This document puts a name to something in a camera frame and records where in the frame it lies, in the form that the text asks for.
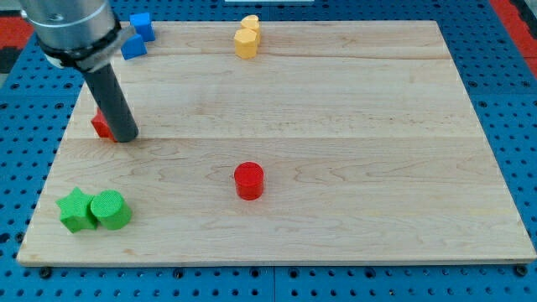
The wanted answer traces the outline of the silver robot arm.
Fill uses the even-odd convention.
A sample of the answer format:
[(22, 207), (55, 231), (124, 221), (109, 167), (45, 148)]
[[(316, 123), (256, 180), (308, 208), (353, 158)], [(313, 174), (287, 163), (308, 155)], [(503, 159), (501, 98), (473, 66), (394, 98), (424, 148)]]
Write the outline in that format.
[(47, 59), (59, 68), (94, 72), (136, 34), (123, 27), (108, 0), (20, 0)]

